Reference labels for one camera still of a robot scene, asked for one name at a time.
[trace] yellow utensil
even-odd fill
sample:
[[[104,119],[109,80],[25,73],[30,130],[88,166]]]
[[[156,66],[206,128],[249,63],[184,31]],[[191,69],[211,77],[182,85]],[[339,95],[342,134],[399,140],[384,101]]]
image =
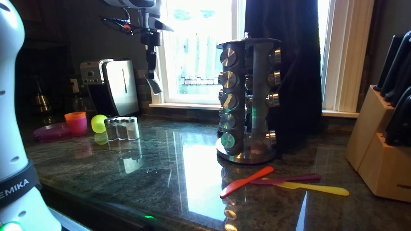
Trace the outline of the yellow utensil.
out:
[[[299,182],[280,182],[280,184],[273,184],[278,187],[283,189],[306,189],[306,190],[313,190],[313,191],[322,191],[327,194],[333,194],[333,195],[341,195],[341,196],[348,196],[349,191],[342,189],[342,187],[333,187],[333,186],[323,186],[323,185],[308,185],[308,184],[299,184]]]

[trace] coffee maker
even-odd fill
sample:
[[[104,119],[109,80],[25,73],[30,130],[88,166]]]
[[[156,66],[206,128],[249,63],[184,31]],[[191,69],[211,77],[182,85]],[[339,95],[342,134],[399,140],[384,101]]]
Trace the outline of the coffee maker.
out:
[[[267,113],[280,103],[280,41],[244,39],[217,49],[223,67],[217,155],[240,164],[268,162],[274,158],[276,132],[267,127]]]
[[[129,116],[138,112],[134,73],[131,60],[101,59],[79,64],[80,81],[93,109],[105,116]]]

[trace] window sill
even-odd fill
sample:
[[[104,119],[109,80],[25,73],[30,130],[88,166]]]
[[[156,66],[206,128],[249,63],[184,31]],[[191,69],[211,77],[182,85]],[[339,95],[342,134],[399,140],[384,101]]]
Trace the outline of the window sill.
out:
[[[204,104],[149,104],[150,108],[169,108],[169,109],[197,109],[197,110],[219,110],[219,105]],[[358,118],[358,113],[322,110],[322,117],[328,118]]]

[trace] window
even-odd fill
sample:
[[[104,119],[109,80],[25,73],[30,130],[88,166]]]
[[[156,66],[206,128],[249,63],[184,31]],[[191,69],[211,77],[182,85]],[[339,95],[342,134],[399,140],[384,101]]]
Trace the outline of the window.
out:
[[[318,0],[322,109],[324,116],[355,117],[373,0]],[[157,76],[164,92],[151,107],[219,108],[218,42],[242,39],[245,0],[166,0]]]

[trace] green light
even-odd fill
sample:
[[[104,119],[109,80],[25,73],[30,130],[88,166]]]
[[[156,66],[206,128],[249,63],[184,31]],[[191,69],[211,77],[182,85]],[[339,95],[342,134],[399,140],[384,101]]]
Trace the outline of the green light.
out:
[[[0,231],[23,231],[23,227],[16,222],[9,222],[0,226]]]
[[[146,218],[146,220],[154,220],[152,216],[143,216],[143,218]]]

